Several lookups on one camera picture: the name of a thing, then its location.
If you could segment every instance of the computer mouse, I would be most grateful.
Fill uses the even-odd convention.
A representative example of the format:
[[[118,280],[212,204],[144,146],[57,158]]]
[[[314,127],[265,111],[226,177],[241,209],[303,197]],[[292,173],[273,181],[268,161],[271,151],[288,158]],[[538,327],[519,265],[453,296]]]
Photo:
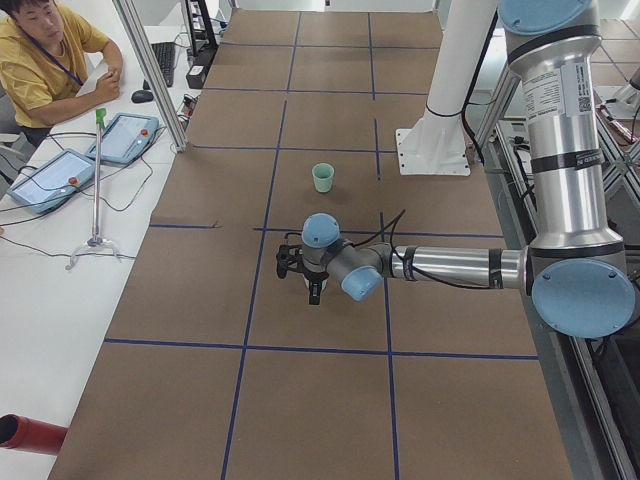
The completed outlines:
[[[136,90],[131,94],[133,103],[145,103],[153,100],[153,92],[151,90]]]

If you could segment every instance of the keyboard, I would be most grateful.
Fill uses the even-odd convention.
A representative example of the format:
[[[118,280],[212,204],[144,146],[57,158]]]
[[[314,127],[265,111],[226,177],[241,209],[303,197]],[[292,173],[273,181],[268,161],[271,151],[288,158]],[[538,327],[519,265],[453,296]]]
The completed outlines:
[[[167,87],[173,85],[173,68],[176,60],[176,46],[173,42],[152,43],[151,49],[158,60],[158,66]],[[145,80],[142,88],[149,90],[149,83]]]

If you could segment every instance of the chair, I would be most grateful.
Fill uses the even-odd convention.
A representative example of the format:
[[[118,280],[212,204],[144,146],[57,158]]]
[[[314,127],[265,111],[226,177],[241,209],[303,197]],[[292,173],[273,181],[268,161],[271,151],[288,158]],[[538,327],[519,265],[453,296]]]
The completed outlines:
[[[0,157],[0,164],[9,162],[9,158],[16,158],[23,163],[29,161],[31,146],[20,133],[20,127],[14,117],[15,110],[11,99],[0,85],[0,154],[5,157]],[[13,179],[6,172],[0,170],[0,176],[7,183],[13,183]]]

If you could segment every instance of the tablet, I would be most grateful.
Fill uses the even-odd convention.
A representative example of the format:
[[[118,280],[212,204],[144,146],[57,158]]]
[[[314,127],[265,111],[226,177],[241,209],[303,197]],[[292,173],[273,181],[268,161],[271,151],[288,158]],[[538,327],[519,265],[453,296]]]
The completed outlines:
[[[102,134],[100,161],[108,165],[129,165],[147,148],[159,124],[156,117],[117,114]],[[96,158],[96,142],[93,142],[85,155]]]
[[[94,176],[95,163],[90,158],[65,149],[28,178],[14,183],[7,194],[34,213],[55,210],[69,200]]]

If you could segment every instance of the metal pole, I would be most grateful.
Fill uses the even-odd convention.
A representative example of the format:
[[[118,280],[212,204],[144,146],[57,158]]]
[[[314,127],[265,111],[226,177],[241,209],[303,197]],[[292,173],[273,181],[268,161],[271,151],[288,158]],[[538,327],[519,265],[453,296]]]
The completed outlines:
[[[504,67],[502,67],[502,73],[500,73],[500,77],[498,78],[498,84],[491,96],[489,108],[487,108],[484,117],[482,117],[482,122],[476,134],[476,141],[478,145],[480,145],[480,149],[485,147],[496,123],[498,123],[498,120],[504,116],[507,108],[509,108],[519,84],[520,77],[513,73],[505,62]]]
[[[102,127],[103,120],[96,112],[96,160],[93,174],[93,228],[91,240],[94,244],[100,243],[100,161],[102,159]]]
[[[640,141],[634,143],[627,154],[632,162],[637,162],[638,157],[640,157]]]
[[[138,12],[131,0],[113,0],[113,4],[133,44],[133,50],[136,53],[142,73],[144,73],[153,91],[156,103],[160,109],[160,115],[171,134],[173,143],[176,145],[177,151],[182,152],[187,147],[187,137],[178,121],[167,86],[160,72],[160,67],[158,66],[153,50],[151,49],[149,39],[144,32],[144,27],[142,26]]]

